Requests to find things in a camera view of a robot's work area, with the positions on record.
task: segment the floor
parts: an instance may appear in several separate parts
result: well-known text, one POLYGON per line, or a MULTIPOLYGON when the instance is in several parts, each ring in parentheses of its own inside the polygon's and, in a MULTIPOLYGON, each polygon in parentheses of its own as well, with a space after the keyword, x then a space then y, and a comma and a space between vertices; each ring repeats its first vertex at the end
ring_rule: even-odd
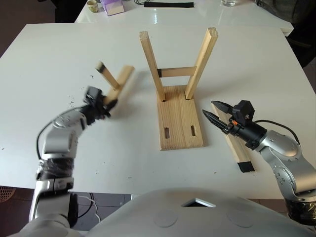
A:
MULTIPOLYGON (((5 7, 0 7, 0 57, 23 29, 30 23, 53 23, 54 5, 51 1, 38 2, 37 0, 10 0, 5 2, 5 7)), ((314 59, 304 72, 308 77, 314 91, 316 92, 316 60, 314 59)), ((79 193, 82 196, 89 196, 87 193, 79 193)), ((28 221, 31 207, 33 190, 17 189, 14 196, 3 203, 0 203, 0 237, 18 232, 28 221)), ((119 194, 94 194, 98 205, 98 213, 104 219, 115 212, 122 205, 130 200, 130 195, 119 194)), ((286 214, 286 207, 283 200, 256 199, 260 203, 277 212, 286 214)), ((79 215, 88 209, 89 201, 79 197, 79 215)), ((97 219, 94 216, 94 207, 81 217, 75 225, 76 230, 90 230, 97 219)))
MULTIPOLYGON (((28 222, 29 212, 33 197, 33 189, 17 188, 13 197, 0 203, 0 237, 5 237, 19 232, 28 222)), ((90 197, 89 193, 77 193, 80 196, 90 197)), ((131 195, 124 194, 94 194, 94 200, 98 206, 98 214, 103 220, 125 203, 130 201, 131 195)), ((83 214, 90 205, 90 201, 79 197, 79 215, 83 214)), ((252 199, 279 213, 287 215, 284 200, 280 199, 252 199)), ((98 223, 93 206, 87 214, 78 219, 75 230, 89 231, 98 223)))

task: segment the cup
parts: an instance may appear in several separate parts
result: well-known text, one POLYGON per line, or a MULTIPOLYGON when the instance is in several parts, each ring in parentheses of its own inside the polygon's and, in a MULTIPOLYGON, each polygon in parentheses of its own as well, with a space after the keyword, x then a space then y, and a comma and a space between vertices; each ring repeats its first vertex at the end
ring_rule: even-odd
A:
POLYGON ((90 11, 92 11, 92 12, 98 12, 99 11, 98 3, 97 3, 96 0, 88 1, 87 5, 88 5, 90 11))
POLYGON ((224 6, 235 6, 236 0, 222 0, 224 6))

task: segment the wooden stick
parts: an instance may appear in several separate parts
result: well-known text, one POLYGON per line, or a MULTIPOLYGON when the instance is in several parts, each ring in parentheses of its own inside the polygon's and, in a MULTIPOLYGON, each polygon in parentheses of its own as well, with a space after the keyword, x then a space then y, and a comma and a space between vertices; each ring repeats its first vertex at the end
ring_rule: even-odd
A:
POLYGON ((192 76, 196 71, 196 67, 184 67, 184 68, 161 68, 158 69, 158 75, 161 78, 167 77, 181 77, 192 76))
POLYGON ((107 82, 111 85, 113 89, 119 89, 118 82, 114 79, 109 70, 104 66, 104 64, 100 61, 95 68, 102 76, 107 80, 107 82))
POLYGON ((163 87, 162 87, 162 83, 161 83, 161 79, 158 75, 158 71, 157 71, 157 63, 155 60, 155 56, 154 56, 154 52, 153 52, 153 48, 152 45, 150 43, 150 39, 148 36, 148 32, 147 31, 142 31, 139 33, 139 39, 140 42, 142 44, 147 62, 148 62, 148 66, 149 69, 152 73, 153 79, 154 79, 154 83, 157 89, 157 93, 159 96, 159 99, 161 101, 165 101, 165 95, 164 95, 164 91, 163 91, 163 87))
POLYGON ((134 71, 133 66, 124 66, 121 70, 121 72, 118 75, 118 83, 119 83, 119 88, 118 89, 110 89, 109 93, 107 96, 104 98, 103 103, 107 105, 109 102, 112 100, 115 100, 119 97, 119 94, 122 92, 123 87, 126 84, 127 79, 130 77, 130 75, 134 71))
POLYGON ((185 95, 186 99, 188 100, 192 99, 193 97, 194 91, 196 90, 198 85, 198 81, 202 76, 203 70, 205 68, 209 56, 211 55, 217 38, 218 35, 216 29, 208 28, 195 64, 197 69, 194 75, 190 77, 188 85, 186 87, 185 95))
MULTIPOLYGON (((228 123, 231 116, 219 110, 213 103, 211 103, 211 105, 215 115, 217 115, 221 121, 228 123)), ((245 142, 242 141, 240 138, 234 137, 230 134, 225 135, 225 139, 228 143, 228 146, 231 148, 234 159, 238 163, 241 171, 243 173, 255 171, 252 166, 250 156, 246 150, 245 142)))

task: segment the wooden block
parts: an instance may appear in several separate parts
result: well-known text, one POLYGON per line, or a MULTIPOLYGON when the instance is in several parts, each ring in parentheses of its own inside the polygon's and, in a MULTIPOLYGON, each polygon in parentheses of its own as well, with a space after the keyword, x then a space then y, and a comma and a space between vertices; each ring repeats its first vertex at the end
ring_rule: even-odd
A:
POLYGON ((119 89, 119 83, 114 79, 109 70, 104 66, 102 62, 99 62, 95 68, 99 73, 102 74, 104 79, 111 85, 113 89, 119 89))
POLYGON ((153 48, 152 48, 152 44, 150 43, 150 39, 148 36, 148 32, 147 31, 142 31, 139 33, 139 39, 140 42, 142 44, 147 62, 148 62, 148 66, 149 69, 152 73, 153 79, 154 79, 154 83, 158 92, 158 97, 161 101, 165 100, 165 96, 164 96, 164 92, 163 92, 163 88, 162 88, 162 83, 161 83, 161 79, 158 75, 158 71, 157 71, 157 63, 155 60, 155 56, 154 56, 154 52, 153 52, 153 48))
POLYGON ((124 66, 122 68, 121 72, 118 75, 118 80, 117 80, 117 82, 119 84, 119 88, 118 89, 113 89, 113 88, 110 89, 109 93, 107 94, 107 97, 105 97, 103 100, 103 103, 105 105, 107 105, 110 101, 118 98, 119 94, 121 93, 121 91, 123 90, 123 87, 126 84, 127 79, 133 73, 134 69, 135 68, 133 66, 124 66))
POLYGON ((203 70, 206 66, 209 56, 214 48, 214 45, 217 41, 218 35, 215 28, 208 28, 199 50, 197 61, 195 66, 197 69, 193 76, 190 77, 188 85, 186 87, 186 98, 188 100, 192 99, 194 91, 197 88, 198 81, 202 76, 203 70))
MULTIPOLYGON (((231 117, 229 114, 224 113, 223 111, 219 110, 213 103, 211 103, 214 113, 219 117, 219 119, 225 123, 229 122, 229 118, 231 117)), ((251 161, 250 156, 246 150, 245 142, 242 141, 238 137, 234 137, 233 135, 224 135, 225 139, 231 148, 234 159, 237 163, 241 162, 249 162, 251 161)))
POLYGON ((184 67, 184 68, 162 68, 158 69, 158 75, 161 78, 167 77, 181 77, 181 76, 192 76, 196 71, 197 67, 184 67))
POLYGON ((203 138, 194 99, 186 100, 185 85, 163 87, 166 101, 158 99, 160 149, 202 147, 203 138))

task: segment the wooden base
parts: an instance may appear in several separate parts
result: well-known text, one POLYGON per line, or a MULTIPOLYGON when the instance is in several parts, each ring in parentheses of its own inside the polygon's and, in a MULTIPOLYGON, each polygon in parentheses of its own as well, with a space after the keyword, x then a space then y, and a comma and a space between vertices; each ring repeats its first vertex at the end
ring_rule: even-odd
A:
POLYGON ((162 151, 204 146, 194 98, 186 100, 185 88, 164 86, 164 102, 157 94, 162 151))

